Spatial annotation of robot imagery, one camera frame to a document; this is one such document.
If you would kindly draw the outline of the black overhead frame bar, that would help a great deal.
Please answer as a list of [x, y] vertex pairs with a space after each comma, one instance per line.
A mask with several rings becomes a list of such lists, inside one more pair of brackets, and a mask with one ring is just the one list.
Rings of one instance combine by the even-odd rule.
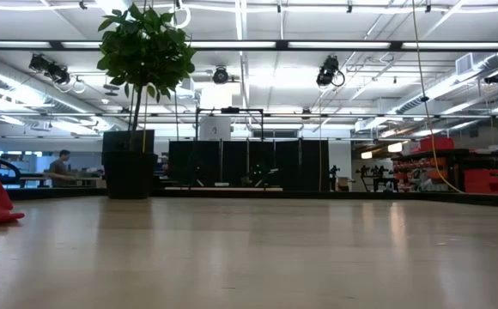
[[[5, 51], [96, 51], [99, 41], [0, 40]], [[229, 52], [498, 52], [498, 41], [377, 41], [377, 40], [193, 40], [198, 51]]]

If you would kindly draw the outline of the red crate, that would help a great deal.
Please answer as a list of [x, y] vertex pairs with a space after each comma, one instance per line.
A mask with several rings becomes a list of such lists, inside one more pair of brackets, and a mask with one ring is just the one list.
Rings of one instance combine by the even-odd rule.
[[450, 137], [430, 136], [419, 142], [418, 150], [420, 152], [431, 152], [433, 150], [454, 149], [454, 141]]

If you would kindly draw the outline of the green leafy plant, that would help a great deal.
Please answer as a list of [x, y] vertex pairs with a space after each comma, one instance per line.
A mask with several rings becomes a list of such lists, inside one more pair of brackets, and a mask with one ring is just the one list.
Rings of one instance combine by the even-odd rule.
[[104, 15], [98, 28], [102, 37], [97, 69], [131, 97], [130, 151], [137, 149], [133, 136], [143, 98], [170, 98], [177, 85], [195, 70], [192, 58], [196, 50], [184, 30], [173, 26], [174, 17], [173, 13], [159, 14], [150, 6], [139, 9], [132, 4]]

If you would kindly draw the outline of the person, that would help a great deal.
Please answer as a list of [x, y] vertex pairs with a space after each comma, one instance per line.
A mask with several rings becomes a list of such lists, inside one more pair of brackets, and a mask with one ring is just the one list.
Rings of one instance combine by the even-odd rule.
[[45, 175], [51, 180], [53, 187], [67, 187], [76, 183], [75, 175], [70, 173], [66, 162], [70, 158], [70, 151], [63, 149], [58, 158], [46, 170]]

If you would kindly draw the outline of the background work table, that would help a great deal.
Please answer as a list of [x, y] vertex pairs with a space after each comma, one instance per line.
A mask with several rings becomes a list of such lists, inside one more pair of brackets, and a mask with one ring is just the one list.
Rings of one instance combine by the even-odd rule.
[[101, 177], [73, 176], [71, 179], [55, 179], [46, 173], [22, 174], [16, 182], [22, 189], [51, 187], [91, 187], [95, 188]]

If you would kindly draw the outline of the white box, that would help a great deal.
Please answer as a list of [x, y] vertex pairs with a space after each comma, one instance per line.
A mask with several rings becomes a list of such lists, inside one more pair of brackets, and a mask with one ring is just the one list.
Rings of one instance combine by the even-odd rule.
[[201, 118], [198, 138], [203, 141], [229, 141], [231, 139], [231, 119], [227, 117]]

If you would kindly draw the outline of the black shelf unit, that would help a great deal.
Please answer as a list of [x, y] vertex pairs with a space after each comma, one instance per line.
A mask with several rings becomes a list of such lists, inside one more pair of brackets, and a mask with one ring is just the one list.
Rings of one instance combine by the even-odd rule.
[[404, 155], [392, 160], [398, 189], [410, 191], [465, 191], [464, 171], [498, 169], [498, 151], [479, 153], [467, 148]]

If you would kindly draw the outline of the black metal rig frame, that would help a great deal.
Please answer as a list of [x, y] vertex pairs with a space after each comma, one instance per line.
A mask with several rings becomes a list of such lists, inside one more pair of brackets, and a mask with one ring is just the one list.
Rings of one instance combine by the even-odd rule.
[[227, 117], [227, 118], [255, 118], [255, 121], [260, 125], [261, 131], [264, 131], [264, 110], [257, 108], [239, 108], [239, 107], [222, 107], [222, 108], [201, 108], [197, 107], [195, 111], [195, 141], [200, 141], [199, 122], [201, 118], [206, 117]]

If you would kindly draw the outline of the black partition panels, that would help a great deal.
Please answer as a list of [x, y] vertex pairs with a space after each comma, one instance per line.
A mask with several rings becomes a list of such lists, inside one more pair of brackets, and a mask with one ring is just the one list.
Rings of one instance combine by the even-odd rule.
[[170, 142], [167, 165], [167, 177], [181, 186], [330, 189], [327, 141]]

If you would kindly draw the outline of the black plant pot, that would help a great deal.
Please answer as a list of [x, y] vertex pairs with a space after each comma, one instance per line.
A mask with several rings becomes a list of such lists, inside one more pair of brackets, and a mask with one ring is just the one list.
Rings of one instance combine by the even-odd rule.
[[153, 130], [107, 131], [102, 141], [106, 193], [111, 199], [146, 199], [158, 156]]

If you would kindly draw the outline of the red bin stack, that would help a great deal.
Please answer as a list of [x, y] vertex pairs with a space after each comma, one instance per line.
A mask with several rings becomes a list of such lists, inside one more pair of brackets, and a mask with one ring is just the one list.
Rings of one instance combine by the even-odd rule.
[[498, 194], [498, 169], [464, 171], [465, 191], [475, 194]]

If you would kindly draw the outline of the black aluminium table frame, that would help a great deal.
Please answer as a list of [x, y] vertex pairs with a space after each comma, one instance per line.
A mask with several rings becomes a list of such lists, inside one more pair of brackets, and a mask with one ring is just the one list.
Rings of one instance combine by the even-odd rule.
[[[96, 188], [43, 188], [43, 189], [8, 189], [13, 201], [39, 200], [66, 197], [103, 197], [105, 189]], [[318, 191], [272, 191], [272, 190], [217, 190], [202, 188], [200, 190], [154, 190], [151, 197], [171, 198], [238, 198], [238, 199], [312, 199], [312, 200], [381, 200], [381, 201], [426, 201], [439, 203], [461, 203], [498, 207], [498, 195], [465, 194], [449, 192], [318, 192]]]

